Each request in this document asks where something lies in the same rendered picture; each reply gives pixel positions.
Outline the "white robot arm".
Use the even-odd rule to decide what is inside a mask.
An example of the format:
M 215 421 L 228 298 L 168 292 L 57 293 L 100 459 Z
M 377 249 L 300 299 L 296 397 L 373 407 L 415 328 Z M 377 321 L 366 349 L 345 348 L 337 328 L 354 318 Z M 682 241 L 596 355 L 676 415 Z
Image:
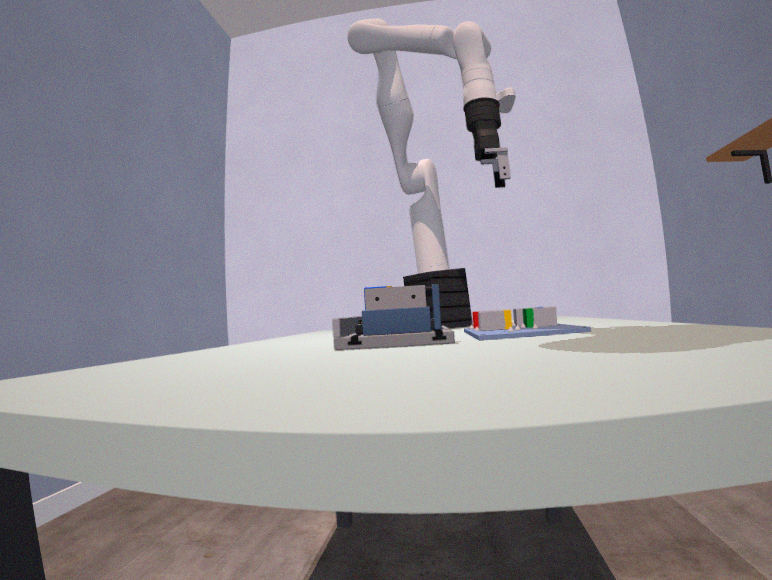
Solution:
M 430 159 L 412 163 L 407 160 L 407 141 L 414 115 L 396 51 L 457 59 L 464 87 L 475 79 L 494 83 L 487 60 L 491 44 L 480 26 L 470 21 L 461 23 L 453 31 L 441 25 L 389 26 L 382 19 L 355 22 L 349 28 L 348 42 L 355 52 L 374 55 L 378 68 L 376 103 L 402 190 L 407 195 L 425 191 L 409 207 L 418 274 L 448 270 L 435 165 Z

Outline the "pale pink block with red end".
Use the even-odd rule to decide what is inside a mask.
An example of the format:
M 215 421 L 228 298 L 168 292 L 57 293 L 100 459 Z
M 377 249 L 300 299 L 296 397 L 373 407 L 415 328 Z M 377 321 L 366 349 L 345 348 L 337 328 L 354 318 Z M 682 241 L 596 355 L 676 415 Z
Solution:
M 486 311 L 478 311 L 478 312 L 486 312 Z M 474 329 L 478 327 L 478 312 L 472 312 L 473 313 L 473 326 Z

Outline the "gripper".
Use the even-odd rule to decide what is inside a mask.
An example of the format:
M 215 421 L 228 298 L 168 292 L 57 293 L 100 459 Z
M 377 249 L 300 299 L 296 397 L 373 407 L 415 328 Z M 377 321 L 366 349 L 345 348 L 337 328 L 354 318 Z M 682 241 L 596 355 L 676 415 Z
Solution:
M 492 164 L 495 188 L 505 188 L 505 179 L 511 178 L 508 148 L 500 148 L 497 129 L 501 126 L 500 113 L 509 113 L 515 98 L 513 88 L 496 93 L 494 83 L 488 79 L 475 79 L 463 87 L 463 110 L 467 130 L 474 138 L 475 160 L 482 165 Z

